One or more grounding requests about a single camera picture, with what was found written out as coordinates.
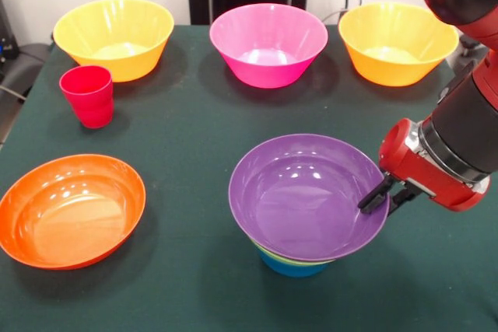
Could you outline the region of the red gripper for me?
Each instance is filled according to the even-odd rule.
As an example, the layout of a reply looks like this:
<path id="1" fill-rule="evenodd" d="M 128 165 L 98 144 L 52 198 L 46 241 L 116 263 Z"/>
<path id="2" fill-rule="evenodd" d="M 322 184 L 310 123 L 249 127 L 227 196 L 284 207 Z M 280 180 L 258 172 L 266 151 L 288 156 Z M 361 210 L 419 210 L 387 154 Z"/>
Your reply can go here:
<path id="1" fill-rule="evenodd" d="M 484 198 L 490 188 L 488 176 L 477 183 L 455 178 L 437 165 L 435 159 L 423 149 L 421 140 L 419 125 L 408 118 L 401 119 L 388 132 L 381 143 L 379 166 L 391 175 L 386 175 L 359 202 L 357 207 L 362 213 L 370 214 L 384 202 L 394 185 L 393 177 L 416 187 L 404 188 L 390 197 L 388 216 L 417 198 L 420 190 L 435 203 L 456 212 L 467 211 Z"/>

